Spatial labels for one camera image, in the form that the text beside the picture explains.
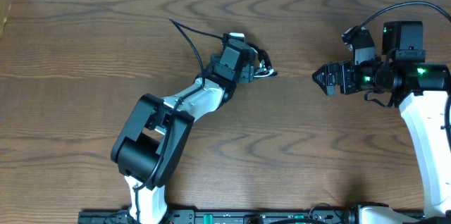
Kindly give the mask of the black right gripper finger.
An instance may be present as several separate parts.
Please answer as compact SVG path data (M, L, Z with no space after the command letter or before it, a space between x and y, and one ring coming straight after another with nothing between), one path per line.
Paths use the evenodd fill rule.
M329 64L322 65L316 72L312 74L314 82L328 82Z
M335 83L334 82L320 82L320 88L327 96L333 96L335 94Z

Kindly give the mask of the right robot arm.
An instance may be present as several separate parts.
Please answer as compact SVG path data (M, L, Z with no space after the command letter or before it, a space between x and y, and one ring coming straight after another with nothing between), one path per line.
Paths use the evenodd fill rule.
M327 63L312 75L332 96L389 92L411 135L424 189L424 222L450 222L450 70L426 62L423 24L392 21L383 26L381 56L364 27L342 35L353 53L350 60Z

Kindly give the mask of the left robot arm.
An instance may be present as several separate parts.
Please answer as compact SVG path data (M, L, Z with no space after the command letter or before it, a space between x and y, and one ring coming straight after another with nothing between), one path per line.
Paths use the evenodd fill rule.
M228 102L237 84L252 81L257 55L251 44L229 39L187 89L164 98L145 94L137 101L111 150L111 160L130 188L133 223L163 220L168 210L165 185L192 126Z

